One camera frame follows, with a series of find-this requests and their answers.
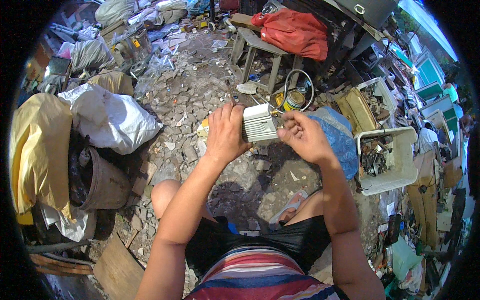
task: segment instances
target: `white flip-flop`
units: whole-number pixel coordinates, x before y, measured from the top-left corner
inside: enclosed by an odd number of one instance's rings
[[[301,197],[298,199],[298,201],[292,203],[293,201],[293,198],[295,198],[295,196],[297,196],[299,193],[301,193]],[[282,214],[287,210],[287,209],[290,209],[290,208],[294,208],[295,210],[297,210],[300,205],[302,204],[303,201],[305,201],[305,199],[307,199],[308,197],[308,194],[306,191],[304,190],[300,190],[298,192],[296,192],[295,194],[293,194],[293,196],[290,198],[290,200],[287,202],[287,204],[282,208],[282,210],[280,210],[275,216],[273,216],[270,221],[268,221],[268,226],[270,227],[270,230],[278,230],[280,229],[280,224],[278,222],[278,219],[280,218],[280,216],[282,216]]]

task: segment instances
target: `red bag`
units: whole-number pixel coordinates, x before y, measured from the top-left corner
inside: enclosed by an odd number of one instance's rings
[[[327,57],[327,27],[311,13],[283,8],[276,13],[252,17],[252,24],[262,27],[261,37],[286,52],[323,61]]]

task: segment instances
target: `white plastic crate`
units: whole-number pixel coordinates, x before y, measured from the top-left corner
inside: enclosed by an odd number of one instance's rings
[[[355,135],[357,153],[361,154],[360,142],[364,138],[392,135],[393,166],[390,170],[373,177],[365,174],[359,177],[362,194],[369,196],[410,185],[417,181],[417,168],[413,164],[412,145],[417,141],[413,127],[401,127],[385,130],[362,132]]]
[[[393,97],[392,92],[390,92],[390,90],[388,89],[388,86],[386,85],[385,80],[383,80],[382,77],[377,77],[377,78],[370,79],[369,81],[365,81],[357,85],[356,88],[361,91],[363,88],[370,86],[372,84],[377,84],[377,86],[375,87],[375,90],[373,91],[373,95],[382,96],[384,98],[384,104],[386,106],[385,109],[390,112],[390,116],[393,116],[397,108],[396,100]],[[379,123],[383,125],[385,122],[386,120],[383,120],[383,121],[380,121]]]

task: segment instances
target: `trash pile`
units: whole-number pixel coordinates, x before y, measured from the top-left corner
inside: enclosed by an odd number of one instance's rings
[[[114,230],[146,266],[158,226],[153,186],[185,180],[206,151],[205,119],[226,101],[241,101],[251,106],[243,136],[256,142],[276,138],[286,111],[319,122],[355,197],[379,198],[374,209],[384,223],[362,240],[373,271],[392,293],[438,286],[424,274],[435,267],[429,253],[439,237],[445,243],[449,225],[460,226],[452,211],[466,159],[455,88],[444,86],[418,39],[382,34],[355,60],[331,59],[359,40],[342,33],[352,21],[344,14],[324,24],[328,18],[277,1],[254,16],[237,13],[234,1],[214,8],[207,0],[100,2],[93,24],[79,20],[80,7],[75,22],[51,24],[45,39],[54,55],[43,67],[31,61],[39,68],[18,101],[10,174],[19,223],[36,227],[37,234],[24,233],[29,247],[100,261],[107,245],[94,238],[103,210],[126,209]],[[420,76],[425,63],[441,78]],[[308,193],[321,187],[300,162],[273,183],[283,167],[271,158],[276,147],[255,145],[229,164],[209,196],[216,215],[235,217],[239,234],[269,230],[260,218],[268,222],[276,199],[294,193],[282,183]],[[87,244],[82,254],[70,250]],[[197,278],[186,274],[193,288]]]

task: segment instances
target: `dirt ground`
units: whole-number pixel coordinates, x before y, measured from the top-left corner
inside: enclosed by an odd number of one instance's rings
[[[181,45],[176,57],[175,71],[163,73],[150,87],[147,96],[137,98],[141,106],[156,116],[164,127],[156,138],[123,159],[123,163],[129,160],[127,164],[130,166],[125,167],[125,170],[128,171],[131,182],[134,182],[143,159],[158,166],[150,185],[163,179],[183,182],[188,177],[202,154],[195,131],[209,111],[221,106],[222,100],[226,99],[225,79],[230,80],[240,102],[248,106],[254,105],[251,98],[236,92],[238,80],[228,72],[226,61],[233,40],[214,53],[211,45],[214,40],[221,39],[221,34],[199,32],[187,34],[187,37],[188,41]],[[254,67],[259,70],[268,69],[268,58],[261,59]],[[190,63],[194,61],[197,68]],[[181,126],[175,126],[184,113],[187,118]],[[169,150],[165,142],[175,143],[175,148]],[[320,189],[321,174],[318,167],[303,161],[279,140],[258,142],[256,146],[261,150],[258,155],[242,155],[227,166],[210,193],[207,205],[215,216],[226,216],[229,222],[236,224],[239,231],[248,230],[257,221],[261,232],[265,233],[269,230],[269,219],[285,205],[294,192],[305,190],[312,194]],[[271,167],[268,170],[257,170],[260,160],[271,163]],[[367,197],[355,192],[354,181],[350,182],[350,186],[360,216],[362,244],[368,254],[375,246],[378,226],[384,223],[379,218],[379,198],[378,195]],[[150,191],[147,187],[130,208],[99,211],[96,240],[86,249],[93,261],[98,260],[112,234],[118,233],[124,243],[128,240],[133,227],[138,227],[138,224],[132,224],[132,217],[137,214],[141,219],[140,232],[129,251],[140,264],[144,267],[147,265],[158,225]],[[325,283],[332,283],[331,258],[329,247],[314,264],[310,274]],[[187,268],[184,293],[188,294],[196,282],[193,271]]]

